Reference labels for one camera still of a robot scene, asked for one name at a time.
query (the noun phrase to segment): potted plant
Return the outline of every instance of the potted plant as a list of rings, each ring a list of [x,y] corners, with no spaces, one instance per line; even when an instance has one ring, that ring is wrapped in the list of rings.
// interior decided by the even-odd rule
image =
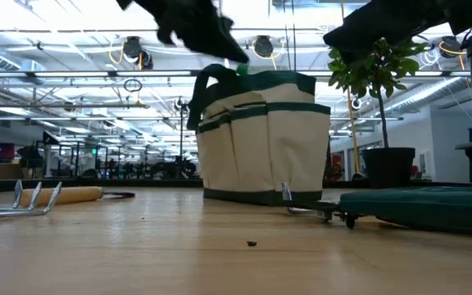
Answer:
[[[333,48],[329,57],[329,69],[333,72],[329,86],[363,98],[369,94],[378,99],[379,115],[382,121],[383,148],[374,148],[362,153],[367,170],[367,178],[372,187],[386,188],[406,185],[411,177],[411,167],[415,158],[415,149],[407,147],[389,147],[387,122],[384,111],[384,95],[390,98],[395,89],[406,90],[400,78],[407,74],[414,75],[420,65],[409,57],[422,53],[425,44],[415,43],[411,39],[396,45],[380,39],[373,45],[372,53],[362,62],[347,65],[339,50]]]

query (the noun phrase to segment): wooden floor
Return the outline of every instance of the wooden floor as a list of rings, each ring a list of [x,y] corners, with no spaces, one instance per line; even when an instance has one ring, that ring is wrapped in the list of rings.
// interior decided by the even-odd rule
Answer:
[[[472,237],[123,189],[0,220],[0,294],[472,294]]]

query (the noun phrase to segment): black plant pot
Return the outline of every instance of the black plant pot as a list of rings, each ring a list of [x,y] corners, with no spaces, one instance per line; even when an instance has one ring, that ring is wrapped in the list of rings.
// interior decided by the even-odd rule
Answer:
[[[362,156],[371,188],[396,188],[409,184],[414,148],[373,148],[363,151]]]

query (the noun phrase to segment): small tree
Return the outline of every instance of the small tree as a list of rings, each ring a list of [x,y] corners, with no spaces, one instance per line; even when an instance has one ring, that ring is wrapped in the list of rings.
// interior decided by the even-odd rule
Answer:
[[[399,79],[407,73],[415,75],[420,67],[417,61],[408,57],[420,54],[424,50],[425,44],[415,43],[411,39],[397,45],[389,45],[385,39],[380,39],[374,43],[372,53],[364,61],[352,65],[343,62],[338,49],[332,48],[329,53],[332,59],[329,69],[333,72],[329,86],[338,83],[336,89],[341,88],[343,92],[350,89],[351,94],[358,98],[363,98],[367,93],[373,98],[378,98],[385,148],[389,148],[389,145],[382,88],[385,89],[387,98],[393,95],[394,89],[406,90],[406,86],[400,84]]]

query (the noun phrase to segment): canvas bag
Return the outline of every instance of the canvas bag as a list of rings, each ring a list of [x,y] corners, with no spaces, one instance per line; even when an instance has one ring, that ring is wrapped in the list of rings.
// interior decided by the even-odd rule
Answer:
[[[206,88],[209,77],[219,83]],[[204,188],[279,197],[287,182],[294,197],[319,198],[330,109],[314,103],[314,88],[314,78],[294,72],[237,76],[220,65],[202,71],[187,127],[197,131]]]

